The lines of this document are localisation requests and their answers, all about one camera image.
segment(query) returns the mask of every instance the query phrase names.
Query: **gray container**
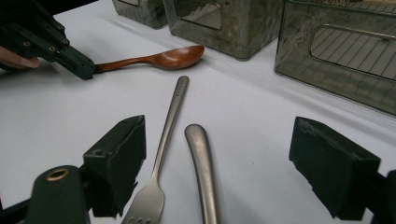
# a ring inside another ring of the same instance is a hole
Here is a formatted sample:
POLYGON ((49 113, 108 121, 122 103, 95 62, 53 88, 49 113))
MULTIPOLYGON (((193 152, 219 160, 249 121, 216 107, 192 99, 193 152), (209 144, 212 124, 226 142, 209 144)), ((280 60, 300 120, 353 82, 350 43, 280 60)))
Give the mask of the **gray container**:
POLYGON ((113 0, 117 13, 151 28, 159 29, 167 23, 163 0, 113 0))
POLYGON ((275 70, 396 115, 396 1, 286 0, 275 70))
POLYGON ((164 0, 177 35, 247 60, 279 34, 282 0, 164 0))

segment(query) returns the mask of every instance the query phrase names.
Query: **stainless steel fork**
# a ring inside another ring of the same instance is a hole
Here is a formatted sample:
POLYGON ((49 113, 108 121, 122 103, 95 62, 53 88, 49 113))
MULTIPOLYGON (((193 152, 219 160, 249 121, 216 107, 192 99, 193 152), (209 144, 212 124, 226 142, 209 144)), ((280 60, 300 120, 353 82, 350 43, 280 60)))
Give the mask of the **stainless steel fork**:
POLYGON ((160 221, 164 202, 164 194, 158 184, 161 160, 175 125, 178 111, 183 103, 188 84, 188 77, 180 77, 177 81, 166 122, 163 127, 163 135, 161 136, 151 179, 148 184, 134 196, 131 207, 121 224, 158 224, 160 221))

